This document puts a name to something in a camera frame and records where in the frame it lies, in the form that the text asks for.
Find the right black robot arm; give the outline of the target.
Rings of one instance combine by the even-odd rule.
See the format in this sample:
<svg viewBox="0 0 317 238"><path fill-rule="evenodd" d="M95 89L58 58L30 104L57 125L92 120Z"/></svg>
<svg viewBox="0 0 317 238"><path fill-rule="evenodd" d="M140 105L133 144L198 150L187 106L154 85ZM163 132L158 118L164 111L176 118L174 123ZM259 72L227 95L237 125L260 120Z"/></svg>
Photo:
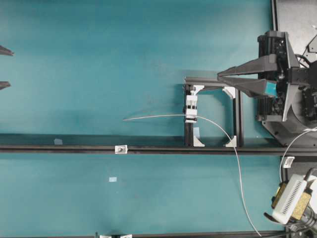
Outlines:
<svg viewBox="0 0 317 238"><path fill-rule="evenodd" d="M259 56L219 72L219 81L258 100L259 121L287 121L289 109L300 91L310 96L306 117L316 118L317 63L295 54L289 34L267 31L258 36Z"/></svg>

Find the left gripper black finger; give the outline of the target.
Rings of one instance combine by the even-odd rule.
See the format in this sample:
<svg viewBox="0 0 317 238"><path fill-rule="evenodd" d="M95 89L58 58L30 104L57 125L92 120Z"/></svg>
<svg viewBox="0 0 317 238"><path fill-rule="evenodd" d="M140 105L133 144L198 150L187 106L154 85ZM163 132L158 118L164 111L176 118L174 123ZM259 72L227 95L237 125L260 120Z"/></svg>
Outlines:
<svg viewBox="0 0 317 238"><path fill-rule="evenodd" d="M0 55L4 55L4 56L14 56L14 52L12 52L11 50L0 46Z"/></svg>
<svg viewBox="0 0 317 238"><path fill-rule="evenodd" d="M0 82L0 90L10 87L11 84L8 81L1 81Z"/></svg>

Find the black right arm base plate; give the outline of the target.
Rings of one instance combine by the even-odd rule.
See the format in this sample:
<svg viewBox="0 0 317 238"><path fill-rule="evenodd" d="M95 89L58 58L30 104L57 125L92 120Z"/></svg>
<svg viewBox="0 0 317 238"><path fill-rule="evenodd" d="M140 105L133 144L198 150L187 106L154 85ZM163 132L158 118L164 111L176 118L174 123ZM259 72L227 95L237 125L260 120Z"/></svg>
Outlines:
<svg viewBox="0 0 317 238"><path fill-rule="evenodd" d="M304 125L298 120L285 122L281 121L262 121L266 130L283 146L288 146L297 136L307 132L308 129L316 125ZM317 147L317 131L308 132L296 139L292 146L298 148Z"/></svg>

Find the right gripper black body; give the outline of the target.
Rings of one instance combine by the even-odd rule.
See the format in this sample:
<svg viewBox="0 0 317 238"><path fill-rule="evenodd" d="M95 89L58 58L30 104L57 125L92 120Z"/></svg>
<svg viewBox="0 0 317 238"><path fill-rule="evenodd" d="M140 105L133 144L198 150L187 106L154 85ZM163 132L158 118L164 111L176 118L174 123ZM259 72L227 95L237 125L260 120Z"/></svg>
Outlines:
<svg viewBox="0 0 317 238"><path fill-rule="evenodd" d="M259 73L267 80L267 97L258 99L258 121L287 121L298 85L291 84L291 71L300 65L289 41L289 34L267 31L258 37L259 56L276 56L277 69Z"/></svg>

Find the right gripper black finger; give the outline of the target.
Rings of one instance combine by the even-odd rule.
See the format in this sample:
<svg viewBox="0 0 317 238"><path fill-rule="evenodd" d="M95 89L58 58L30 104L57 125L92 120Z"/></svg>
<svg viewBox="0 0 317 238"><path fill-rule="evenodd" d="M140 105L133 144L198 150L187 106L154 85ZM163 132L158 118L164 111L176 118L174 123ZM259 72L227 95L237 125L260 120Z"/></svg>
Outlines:
<svg viewBox="0 0 317 238"><path fill-rule="evenodd" d="M247 75L269 71L277 71L277 55L261 56L239 66L231 67L219 72L218 75Z"/></svg>
<svg viewBox="0 0 317 238"><path fill-rule="evenodd" d="M251 79L251 78L238 78L217 76L218 81L234 87L242 91L249 97L268 97L265 92L267 80L266 79Z"/></svg>

